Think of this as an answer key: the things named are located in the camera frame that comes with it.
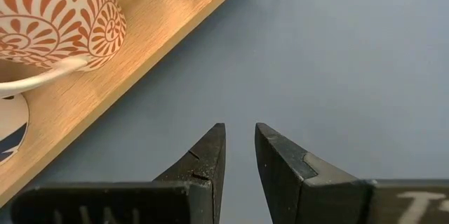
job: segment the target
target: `orange patterned mug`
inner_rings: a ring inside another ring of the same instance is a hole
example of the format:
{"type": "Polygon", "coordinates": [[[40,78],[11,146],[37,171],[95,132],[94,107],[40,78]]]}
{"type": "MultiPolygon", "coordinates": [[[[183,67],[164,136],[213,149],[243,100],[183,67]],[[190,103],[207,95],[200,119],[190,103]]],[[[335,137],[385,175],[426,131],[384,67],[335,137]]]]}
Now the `orange patterned mug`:
{"type": "Polygon", "coordinates": [[[0,83],[0,98],[103,66],[125,33],[116,0],[0,0],[0,59],[49,69],[0,83]]]}

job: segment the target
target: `black tool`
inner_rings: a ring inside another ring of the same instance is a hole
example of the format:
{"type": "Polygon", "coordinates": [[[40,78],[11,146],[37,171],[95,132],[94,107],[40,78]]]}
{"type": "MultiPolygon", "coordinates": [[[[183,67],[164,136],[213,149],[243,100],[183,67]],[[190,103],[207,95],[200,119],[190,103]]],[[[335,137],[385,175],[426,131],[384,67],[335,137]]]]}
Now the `black tool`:
{"type": "Polygon", "coordinates": [[[22,193],[15,224],[218,224],[225,174],[225,125],[216,124],[148,183],[76,183],[22,193]]]}
{"type": "Polygon", "coordinates": [[[274,224],[449,223],[449,180],[359,180],[266,124],[255,148],[274,224]]]}

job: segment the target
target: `wooden shelf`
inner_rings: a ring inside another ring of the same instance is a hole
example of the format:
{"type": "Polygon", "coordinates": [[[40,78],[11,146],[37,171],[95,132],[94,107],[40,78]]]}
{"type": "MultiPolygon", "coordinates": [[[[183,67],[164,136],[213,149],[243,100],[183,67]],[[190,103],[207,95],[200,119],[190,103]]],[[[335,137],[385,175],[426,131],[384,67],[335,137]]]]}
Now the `wooden shelf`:
{"type": "MultiPolygon", "coordinates": [[[[116,57],[97,71],[75,73],[25,93],[28,133],[19,152],[0,166],[0,206],[223,1],[119,0],[128,31],[116,57]]],[[[17,79],[35,74],[36,69],[0,61],[0,72],[2,78],[17,79]]]]}

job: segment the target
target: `dark object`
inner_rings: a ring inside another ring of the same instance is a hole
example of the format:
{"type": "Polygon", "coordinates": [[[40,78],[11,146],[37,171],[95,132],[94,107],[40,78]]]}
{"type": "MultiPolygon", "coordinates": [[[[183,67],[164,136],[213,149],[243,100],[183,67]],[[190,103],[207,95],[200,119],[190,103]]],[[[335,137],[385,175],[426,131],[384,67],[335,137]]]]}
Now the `dark object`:
{"type": "Polygon", "coordinates": [[[225,125],[214,125],[153,182],[37,187],[15,199],[11,217],[15,224],[218,224],[225,137],[225,125]]]}
{"type": "Polygon", "coordinates": [[[449,223],[449,180],[359,180],[266,124],[255,147],[274,224],[449,223]]]}

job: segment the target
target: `white mug handle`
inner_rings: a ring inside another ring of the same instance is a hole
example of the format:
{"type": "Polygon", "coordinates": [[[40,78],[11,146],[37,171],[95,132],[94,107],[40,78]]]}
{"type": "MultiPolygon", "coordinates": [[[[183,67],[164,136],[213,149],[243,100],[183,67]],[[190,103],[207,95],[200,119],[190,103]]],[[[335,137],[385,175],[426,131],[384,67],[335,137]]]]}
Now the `white mug handle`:
{"type": "Polygon", "coordinates": [[[53,69],[34,77],[0,83],[0,98],[16,95],[41,86],[42,84],[46,84],[52,80],[58,79],[81,69],[82,67],[86,66],[87,63],[88,58],[86,56],[73,56],[56,62],[54,65],[52,65],[53,69]]]}

